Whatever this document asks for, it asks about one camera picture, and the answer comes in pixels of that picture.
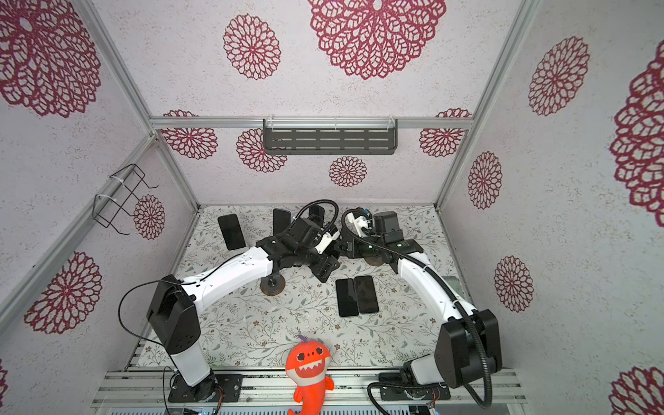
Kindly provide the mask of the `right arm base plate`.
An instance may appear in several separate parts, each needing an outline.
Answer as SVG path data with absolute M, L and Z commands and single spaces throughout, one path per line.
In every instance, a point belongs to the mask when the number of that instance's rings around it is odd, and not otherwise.
M 405 380 L 399 373 L 380 373 L 378 380 L 382 384 L 380 387 L 380 397 L 386 401 L 396 400 L 449 400 L 451 392 L 449 387 L 444 384 L 433 384 L 430 388 L 424 389 L 415 383 Z

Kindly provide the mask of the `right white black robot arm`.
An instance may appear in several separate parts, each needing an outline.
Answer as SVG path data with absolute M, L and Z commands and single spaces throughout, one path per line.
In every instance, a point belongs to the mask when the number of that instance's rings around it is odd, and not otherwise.
M 353 257 L 379 256 L 406 281 L 440 324 L 434 350 L 404 364 L 404 382 L 413 385 L 442 383 L 474 394 L 474 381 L 483 386 L 484 402 L 493 392 L 491 376 L 502 370 L 497 317 L 463 299 L 440 276 L 423 247 L 406 240 L 392 212 L 370 214 L 349 209 L 342 214 L 342 239 Z

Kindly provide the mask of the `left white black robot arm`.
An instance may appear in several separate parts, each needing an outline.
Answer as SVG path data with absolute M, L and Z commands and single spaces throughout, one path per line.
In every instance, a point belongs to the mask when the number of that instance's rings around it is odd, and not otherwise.
M 179 379 L 195 392 L 211 392 L 216 386 L 200 343 L 199 316 L 207 307 L 252 281 L 275 278 L 294 266 L 307 266 L 316 278 L 327 281 L 340 266 L 334 249 L 340 235 L 332 224 L 321 228 L 300 217 L 282 233 L 259 240 L 211 271 L 158 280 L 147 320 L 175 363 Z

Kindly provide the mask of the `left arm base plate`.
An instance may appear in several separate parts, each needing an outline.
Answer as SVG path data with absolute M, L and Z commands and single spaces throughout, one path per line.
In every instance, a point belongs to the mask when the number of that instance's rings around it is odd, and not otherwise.
M 189 386 L 178 374 L 173 380 L 167 401 L 169 403 L 235 403 L 240 398 L 244 376 L 237 373 L 212 373 L 195 386 Z

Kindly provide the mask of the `blue phone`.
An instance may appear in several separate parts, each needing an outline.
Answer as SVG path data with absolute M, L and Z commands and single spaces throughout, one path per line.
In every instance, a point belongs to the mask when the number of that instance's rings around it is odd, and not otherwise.
M 358 276 L 354 278 L 356 288 L 358 311 L 361 314 L 375 314 L 380 311 L 379 301 L 372 276 Z

